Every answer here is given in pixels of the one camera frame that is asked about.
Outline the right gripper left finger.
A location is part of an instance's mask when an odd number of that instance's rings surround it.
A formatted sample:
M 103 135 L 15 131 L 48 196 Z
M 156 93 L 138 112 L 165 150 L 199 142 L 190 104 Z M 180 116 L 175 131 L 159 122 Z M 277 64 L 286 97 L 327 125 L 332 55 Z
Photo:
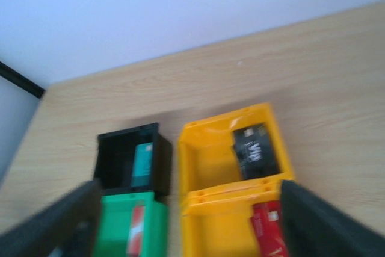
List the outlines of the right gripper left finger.
M 87 181 L 1 234 L 1 256 L 91 256 L 101 217 L 101 187 Z

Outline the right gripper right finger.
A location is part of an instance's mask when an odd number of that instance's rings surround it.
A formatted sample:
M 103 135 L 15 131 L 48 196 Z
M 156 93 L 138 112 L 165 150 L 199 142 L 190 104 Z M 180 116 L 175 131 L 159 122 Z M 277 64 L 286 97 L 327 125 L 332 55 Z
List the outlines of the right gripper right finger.
M 280 187 L 290 256 L 384 256 L 384 237 L 294 181 Z

